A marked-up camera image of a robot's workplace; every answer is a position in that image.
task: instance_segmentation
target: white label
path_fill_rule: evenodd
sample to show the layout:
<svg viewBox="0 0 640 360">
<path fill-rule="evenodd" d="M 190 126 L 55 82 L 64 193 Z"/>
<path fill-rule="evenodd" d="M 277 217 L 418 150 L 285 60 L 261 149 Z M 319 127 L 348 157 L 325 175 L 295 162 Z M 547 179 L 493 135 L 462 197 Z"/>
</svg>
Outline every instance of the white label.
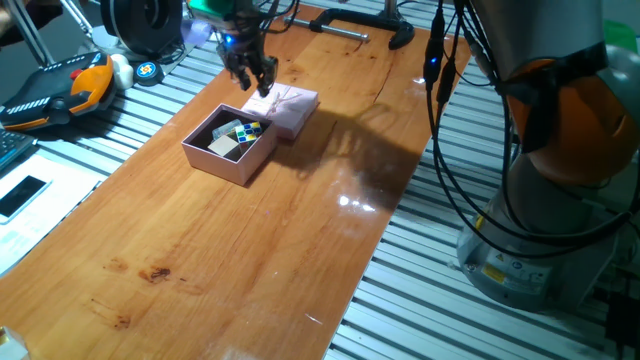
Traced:
<svg viewBox="0 0 640 360">
<path fill-rule="evenodd" d="M 509 289 L 537 295 L 544 288 L 551 267 L 532 265 L 491 249 L 482 272 Z"/>
</svg>

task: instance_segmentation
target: open box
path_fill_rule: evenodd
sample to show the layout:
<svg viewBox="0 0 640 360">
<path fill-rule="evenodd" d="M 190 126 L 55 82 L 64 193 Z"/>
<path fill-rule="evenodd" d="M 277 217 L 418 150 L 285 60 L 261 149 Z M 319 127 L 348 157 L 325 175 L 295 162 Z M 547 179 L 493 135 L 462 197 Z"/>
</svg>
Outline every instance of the open box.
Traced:
<svg viewBox="0 0 640 360">
<path fill-rule="evenodd" d="M 259 122 L 263 129 L 262 135 L 238 161 L 229 160 L 207 149 L 213 140 L 212 131 L 235 119 L 243 124 Z M 270 125 L 269 120 L 221 104 L 182 141 L 182 148 L 189 164 L 194 168 L 244 185 L 276 147 L 277 129 Z"/>
</svg>

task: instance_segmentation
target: wooden table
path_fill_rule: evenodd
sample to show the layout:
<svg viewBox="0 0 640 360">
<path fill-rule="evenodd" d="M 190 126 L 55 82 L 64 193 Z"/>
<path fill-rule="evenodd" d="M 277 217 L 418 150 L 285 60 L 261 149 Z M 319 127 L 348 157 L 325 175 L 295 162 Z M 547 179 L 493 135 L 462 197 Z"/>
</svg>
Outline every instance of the wooden table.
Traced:
<svg viewBox="0 0 640 360">
<path fill-rule="evenodd" d="M 390 32 L 337 25 L 372 41 L 267 37 L 278 81 L 321 104 L 246 187 L 180 146 L 251 94 L 223 72 L 0 279 L 0 324 L 34 359 L 322 357 L 430 135 L 428 32 L 389 51 Z"/>
</svg>

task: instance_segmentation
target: keyboard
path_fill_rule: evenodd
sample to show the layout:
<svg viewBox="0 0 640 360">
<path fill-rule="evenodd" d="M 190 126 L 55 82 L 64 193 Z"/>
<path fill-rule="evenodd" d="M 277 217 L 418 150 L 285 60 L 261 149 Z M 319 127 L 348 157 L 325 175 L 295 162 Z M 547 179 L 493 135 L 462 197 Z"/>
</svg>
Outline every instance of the keyboard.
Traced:
<svg viewBox="0 0 640 360">
<path fill-rule="evenodd" d="M 33 136 L 0 130 L 0 170 L 34 145 Z"/>
</svg>

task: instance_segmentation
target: orange device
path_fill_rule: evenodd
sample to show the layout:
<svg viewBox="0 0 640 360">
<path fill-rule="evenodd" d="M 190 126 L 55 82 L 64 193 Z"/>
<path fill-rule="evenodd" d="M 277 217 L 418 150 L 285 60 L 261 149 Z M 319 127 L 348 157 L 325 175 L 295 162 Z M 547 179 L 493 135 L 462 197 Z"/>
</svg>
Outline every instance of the orange device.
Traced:
<svg viewBox="0 0 640 360">
<path fill-rule="evenodd" d="M 106 108 L 115 91 L 107 54 L 78 55 L 31 74 L 0 108 L 0 123 L 10 131 L 66 124 L 74 116 Z"/>
</svg>

